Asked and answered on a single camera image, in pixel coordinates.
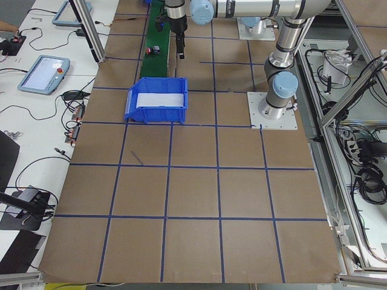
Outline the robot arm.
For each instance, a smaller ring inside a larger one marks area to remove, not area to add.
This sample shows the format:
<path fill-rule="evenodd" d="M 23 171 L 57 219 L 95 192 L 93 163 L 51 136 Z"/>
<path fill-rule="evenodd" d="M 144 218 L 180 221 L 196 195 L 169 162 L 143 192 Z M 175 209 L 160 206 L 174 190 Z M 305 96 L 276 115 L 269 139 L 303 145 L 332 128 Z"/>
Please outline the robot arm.
<path fill-rule="evenodd" d="M 275 50 L 265 62 L 268 93 L 259 103 L 259 113 L 278 120 L 285 115 L 290 99 L 298 88 L 298 79 L 289 69 L 294 55 L 308 31 L 308 23 L 328 7 L 329 1 L 165 1 L 155 20 L 162 30 L 165 22 L 176 36 L 177 53 L 184 58 L 184 33 L 187 17 L 197 25 L 214 18 L 237 19 L 248 38 L 276 40 Z"/>

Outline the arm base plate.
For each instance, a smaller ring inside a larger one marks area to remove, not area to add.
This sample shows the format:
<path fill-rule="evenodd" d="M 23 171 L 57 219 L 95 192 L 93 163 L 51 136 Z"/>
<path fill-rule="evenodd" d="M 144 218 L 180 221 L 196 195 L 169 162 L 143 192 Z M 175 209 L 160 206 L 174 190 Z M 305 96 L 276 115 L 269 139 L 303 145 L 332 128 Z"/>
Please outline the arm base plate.
<path fill-rule="evenodd" d="M 270 19 L 244 17 L 237 19 L 239 39 L 241 40 L 275 40 L 275 27 Z"/>
<path fill-rule="evenodd" d="M 289 100 L 284 108 L 273 108 L 266 100 L 266 92 L 248 92 L 247 99 L 252 129 L 286 130 L 298 129 L 292 103 Z"/>

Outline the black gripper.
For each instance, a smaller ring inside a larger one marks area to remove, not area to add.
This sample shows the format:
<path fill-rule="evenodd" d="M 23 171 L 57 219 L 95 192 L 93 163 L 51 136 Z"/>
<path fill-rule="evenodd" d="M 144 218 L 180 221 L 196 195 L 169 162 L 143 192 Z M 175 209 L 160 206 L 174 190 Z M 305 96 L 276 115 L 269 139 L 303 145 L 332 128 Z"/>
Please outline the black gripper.
<path fill-rule="evenodd" d="M 187 17 L 183 16 L 178 19 L 169 18 L 169 24 L 171 31 L 176 34 L 175 43 L 177 55 L 179 56 L 179 59 L 184 59 L 184 32 L 187 30 Z"/>

